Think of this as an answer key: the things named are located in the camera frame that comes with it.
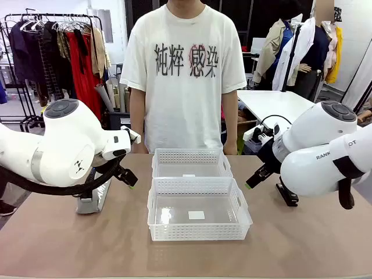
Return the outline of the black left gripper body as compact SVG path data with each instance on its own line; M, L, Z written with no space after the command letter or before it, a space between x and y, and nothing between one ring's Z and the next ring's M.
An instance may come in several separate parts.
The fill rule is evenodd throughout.
M121 157L109 160L101 165L93 164L93 168L96 172L104 175L105 177L112 177L120 167Z

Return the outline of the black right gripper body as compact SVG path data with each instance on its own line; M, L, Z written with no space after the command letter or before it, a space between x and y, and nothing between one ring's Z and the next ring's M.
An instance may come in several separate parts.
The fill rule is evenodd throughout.
M274 155L273 144L273 139L267 141L262 145L257 156L264 163L263 167L268 173L280 174L281 162Z

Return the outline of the person's left hand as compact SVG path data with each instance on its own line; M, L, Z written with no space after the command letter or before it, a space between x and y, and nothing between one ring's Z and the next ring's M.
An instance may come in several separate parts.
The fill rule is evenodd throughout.
M236 142L226 142L223 148L223 152L227 156L238 155L237 143Z

